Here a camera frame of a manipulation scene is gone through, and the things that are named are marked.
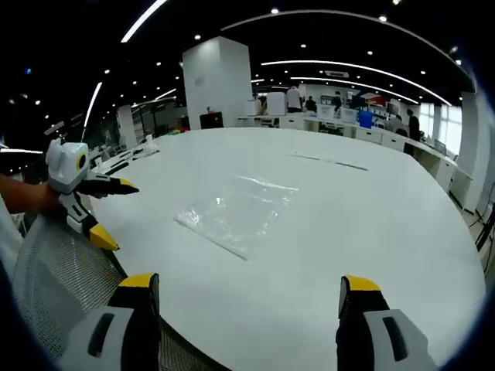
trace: window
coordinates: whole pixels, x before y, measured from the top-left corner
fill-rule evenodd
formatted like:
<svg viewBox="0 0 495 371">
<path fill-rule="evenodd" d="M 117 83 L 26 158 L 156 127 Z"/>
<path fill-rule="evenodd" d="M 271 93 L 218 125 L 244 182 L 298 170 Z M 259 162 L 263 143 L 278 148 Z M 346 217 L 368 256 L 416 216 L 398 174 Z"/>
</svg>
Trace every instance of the window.
<svg viewBox="0 0 495 371">
<path fill-rule="evenodd" d="M 435 106 L 431 103 L 421 103 L 419 108 L 419 130 L 425 133 L 426 137 L 433 136 L 433 121 Z"/>
<path fill-rule="evenodd" d="M 459 154 L 463 134 L 463 109 L 442 105 L 439 140 L 454 155 Z"/>
</svg>

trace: person's arm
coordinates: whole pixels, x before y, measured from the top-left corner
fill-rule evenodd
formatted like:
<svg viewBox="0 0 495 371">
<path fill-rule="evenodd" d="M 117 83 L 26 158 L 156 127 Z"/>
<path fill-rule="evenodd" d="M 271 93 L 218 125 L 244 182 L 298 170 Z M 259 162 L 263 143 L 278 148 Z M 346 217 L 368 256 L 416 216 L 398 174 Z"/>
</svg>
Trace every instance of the person's arm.
<svg viewBox="0 0 495 371">
<path fill-rule="evenodd" d="M 3 174 L 0 174 L 0 194 L 10 213 L 40 213 L 59 205 L 58 195 L 48 183 L 26 184 Z"/>
</svg>

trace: black ceiling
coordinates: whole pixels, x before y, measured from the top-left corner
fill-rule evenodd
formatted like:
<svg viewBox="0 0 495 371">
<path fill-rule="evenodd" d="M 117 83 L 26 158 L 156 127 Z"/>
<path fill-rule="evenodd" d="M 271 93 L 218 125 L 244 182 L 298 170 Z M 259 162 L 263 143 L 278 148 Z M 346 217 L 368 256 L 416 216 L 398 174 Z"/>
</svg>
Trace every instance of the black ceiling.
<svg viewBox="0 0 495 371">
<path fill-rule="evenodd" d="M 155 0 L 56 0 L 9 2 L 9 20 L 2 43 L 8 51 L 2 69 L 0 131 L 11 147 L 45 150 L 43 132 L 61 120 L 86 111 L 94 88 L 103 87 L 89 125 L 98 125 L 107 112 L 122 104 L 156 97 L 172 88 L 183 97 L 179 61 L 185 50 L 202 40 L 224 36 L 250 48 L 253 78 L 290 84 L 289 77 L 322 77 L 320 70 L 344 71 L 350 80 L 388 88 L 417 100 L 441 102 L 400 80 L 348 67 L 315 64 L 261 66 L 274 60 L 333 60 L 395 73 L 415 81 L 453 104 L 470 80 L 451 60 L 415 37 L 393 27 L 346 15 L 278 15 L 221 29 L 241 20 L 270 13 L 302 9 L 330 9 L 377 18 L 404 27 L 446 53 L 459 41 L 459 29 L 450 22 L 449 2 L 444 6 L 426 0 L 329 1 L 272 0 L 256 2 L 168 0 L 138 30 L 129 43 L 120 43 L 134 21 Z M 32 69 L 25 75 L 24 69 Z M 28 99 L 20 96 L 27 94 Z"/>
</svg>

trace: person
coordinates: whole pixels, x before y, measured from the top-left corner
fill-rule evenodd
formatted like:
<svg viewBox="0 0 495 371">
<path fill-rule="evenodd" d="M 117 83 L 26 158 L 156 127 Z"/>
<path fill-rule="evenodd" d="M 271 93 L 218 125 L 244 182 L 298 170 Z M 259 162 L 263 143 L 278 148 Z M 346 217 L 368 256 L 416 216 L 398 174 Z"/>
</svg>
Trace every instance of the person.
<svg viewBox="0 0 495 371">
<path fill-rule="evenodd" d="M 266 101 L 265 96 L 260 97 L 260 107 L 258 109 L 258 115 L 263 116 L 266 115 L 268 111 L 268 103 Z"/>
<path fill-rule="evenodd" d="M 287 111 L 291 114 L 302 112 L 302 95 L 297 87 L 291 87 L 287 90 Z"/>
<path fill-rule="evenodd" d="M 311 95 L 306 101 L 306 110 L 316 112 L 316 102 L 312 99 Z"/>
<path fill-rule="evenodd" d="M 0 259 L 11 279 L 22 237 L 9 214 L 53 211 L 58 197 L 48 183 L 31 185 L 0 174 Z"/>
<path fill-rule="evenodd" d="M 421 135 L 419 134 L 419 120 L 415 116 L 411 108 L 408 109 L 409 116 L 409 138 L 415 141 L 420 141 Z"/>
<path fill-rule="evenodd" d="M 405 137 L 409 136 L 409 128 L 402 122 L 402 116 L 400 114 L 390 120 L 390 126 L 390 130 L 395 134 L 403 135 Z"/>
</svg>

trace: office desk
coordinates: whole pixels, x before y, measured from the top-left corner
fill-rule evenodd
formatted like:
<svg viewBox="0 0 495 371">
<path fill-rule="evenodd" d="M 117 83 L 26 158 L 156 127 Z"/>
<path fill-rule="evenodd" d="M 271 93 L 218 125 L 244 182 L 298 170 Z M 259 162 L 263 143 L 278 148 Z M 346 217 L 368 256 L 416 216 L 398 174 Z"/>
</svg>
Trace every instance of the office desk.
<svg viewBox="0 0 495 371">
<path fill-rule="evenodd" d="M 255 116 L 268 119 L 275 116 Z M 373 127 L 371 129 L 361 128 L 357 124 L 351 124 L 339 119 L 324 119 L 312 116 L 305 116 L 303 114 L 294 115 L 288 114 L 285 116 L 277 116 L 281 120 L 280 128 L 295 128 L 299 130 L 318 131 L 318 123 L 330 124 L 335 128 L 342 128 L 343 136 L 348 138 L 356 138 L 359 140 L 369 141 L 377 145 L 383 145 L 384 147 L 394 149 L 396 151 L 404 151 L 405 144 L 410 144 L 415 147 L 416 160 L 435 178 L 438 184 L 448 192 L 451 187 L 451 180 L 456 173 L 462 173 L 465 182 L 460 183 L 460 186 L 456 187 L 456 194 L 458 199 L 463 203 L 464 195 L 468 192 L 470 187 L 470 181 L 473 180 L 470 174 L 463 171 L 451 158 L 436 151 L 435 149 L 414 141 L 410 138 L 403 137 L 399 134 L 395 134 L 391 131 Z M 245 120 L 253 117 L 239 117 L 240 120 Z M 284 125 L 282 122 L 292 120 L 298 124 L 290 126 Z"/>
<path fill-rule="evenodd" d="M 116 174 L 141 192 L 92 203 L 122 267 L 158 272 L 162 317 L 216 361 L 241 371 L 336 370 L 344 274 L 377 282 L 438 364 L 463 341 L 485 293 L 480 259 L 449 197 L 410 156 L 270 128 L 156 141 L 160 153 Z M 235 175 L 299 189 L 247 261 L 173 220 Z"/>
</svg>

